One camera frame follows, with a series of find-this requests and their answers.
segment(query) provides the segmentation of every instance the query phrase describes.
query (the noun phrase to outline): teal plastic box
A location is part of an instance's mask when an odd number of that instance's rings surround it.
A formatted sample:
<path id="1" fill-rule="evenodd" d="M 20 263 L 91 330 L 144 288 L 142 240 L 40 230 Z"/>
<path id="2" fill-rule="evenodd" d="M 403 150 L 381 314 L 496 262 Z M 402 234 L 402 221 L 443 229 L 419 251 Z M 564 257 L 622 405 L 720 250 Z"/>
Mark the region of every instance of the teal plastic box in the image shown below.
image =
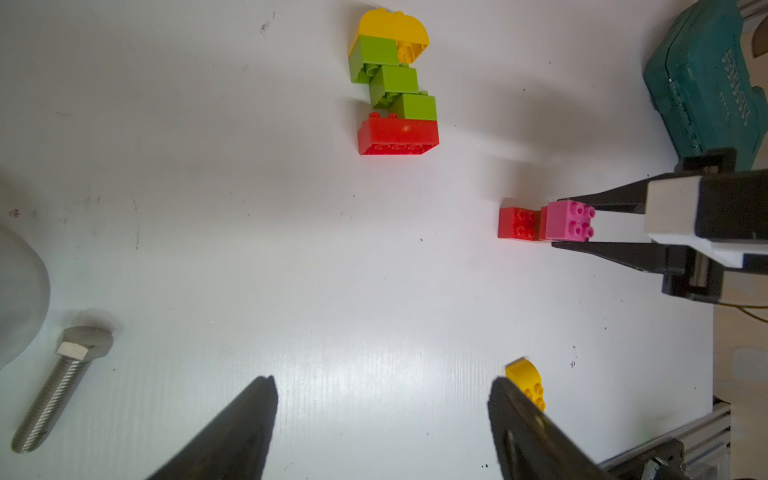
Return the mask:
<path id="1" fill-rule="evenodd" d="M 733 0 L 700 0 L 677 18 L 650 58 L 645 83 L 680 158 L 734 147 L 751 170 L 768 130 L 768 103 L 752 87 Z"/>

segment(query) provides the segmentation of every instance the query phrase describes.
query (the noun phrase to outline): yellow curved lego brick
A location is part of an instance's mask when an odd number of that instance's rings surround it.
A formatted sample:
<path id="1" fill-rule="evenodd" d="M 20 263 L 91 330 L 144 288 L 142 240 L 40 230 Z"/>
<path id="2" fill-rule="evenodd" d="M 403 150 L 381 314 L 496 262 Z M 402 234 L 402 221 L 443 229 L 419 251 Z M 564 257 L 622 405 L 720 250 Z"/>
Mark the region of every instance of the yellow curved lego brick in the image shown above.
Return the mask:
<path id="1" fill-rule="evenodd" d="M 371 10 L 362 16 L 347 56 L 352 54 L 359 35 L 397 41 L 397 58 L 400 63 L 413 63 L 429 46 L 427 29 L 421 22 L 402 12 L 389 13 L 386 8 Z"/>
<path id="2" fill-rule="evenodd" d="M 526 359 L 507 365 L 505 370 L 507 378 L 536 405 L 542 412 L 547 408 L 544 403 L 544 387 L 541 386 L 541 375 L 533 363 Z"/>

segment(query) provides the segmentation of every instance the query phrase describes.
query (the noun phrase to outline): green lego brick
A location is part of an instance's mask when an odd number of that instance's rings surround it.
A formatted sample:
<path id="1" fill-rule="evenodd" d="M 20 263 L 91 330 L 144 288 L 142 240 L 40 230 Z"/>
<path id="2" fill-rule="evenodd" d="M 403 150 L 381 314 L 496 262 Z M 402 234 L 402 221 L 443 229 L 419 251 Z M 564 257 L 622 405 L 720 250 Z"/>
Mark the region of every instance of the green lego brick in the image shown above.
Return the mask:
<path id="1" fill-rule="evenodd" d="M 368 86 L 371 94 L 371 107 L 389 108 L 400 94 L 418 94 L 419 81 L 416 69 L 408 64 L 382 65 L 379 72 Z"/>
<path id="2" fill-rule="evenodd" d="M 420 91 L 418 95 L 402 94 L 395 100 L 392 107 L 389 107 L 389 113 L 397 114 L 397 118 L 437 120 L 435 97 L 426 91 Z"/>
<path id="3" fill-rule="evenodd" d="M 397 41 L 392 38 L 360 35 L 349 54 L 349 75 L 352 83 L 369 84 L 382 65 L 400 65 Z"/>

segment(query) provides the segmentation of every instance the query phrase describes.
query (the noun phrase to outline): black mark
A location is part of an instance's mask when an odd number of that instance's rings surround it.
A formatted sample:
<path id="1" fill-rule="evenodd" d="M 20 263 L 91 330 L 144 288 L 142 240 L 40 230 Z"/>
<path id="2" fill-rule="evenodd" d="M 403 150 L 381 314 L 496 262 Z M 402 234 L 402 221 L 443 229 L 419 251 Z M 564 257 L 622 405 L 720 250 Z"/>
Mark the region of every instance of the black mark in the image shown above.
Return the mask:
<path id="1" fill-rule="evenodd" d="M 139 249 L 139 233 L 140 233 L 140 227 L 139 227 L 139 207 L 136 206 L 136 200 L 131 198 L 131 200 L 134 201 L 134 214 L 136 215 L 136 250 Z"/>

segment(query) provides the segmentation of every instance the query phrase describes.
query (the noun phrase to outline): hexagonal bolt head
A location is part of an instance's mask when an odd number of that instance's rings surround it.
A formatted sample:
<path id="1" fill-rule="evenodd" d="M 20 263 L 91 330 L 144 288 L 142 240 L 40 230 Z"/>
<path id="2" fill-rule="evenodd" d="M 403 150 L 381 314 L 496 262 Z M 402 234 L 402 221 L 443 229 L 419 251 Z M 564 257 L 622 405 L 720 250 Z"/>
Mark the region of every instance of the hexagonal bolt head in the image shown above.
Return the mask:
<path id="1" fill-rule="evenodd" d="M 105 356 L 112 348 L 112 335 L 94 326 L 73 326 L 59 339 L 56 353 L 82 362 Z"/>

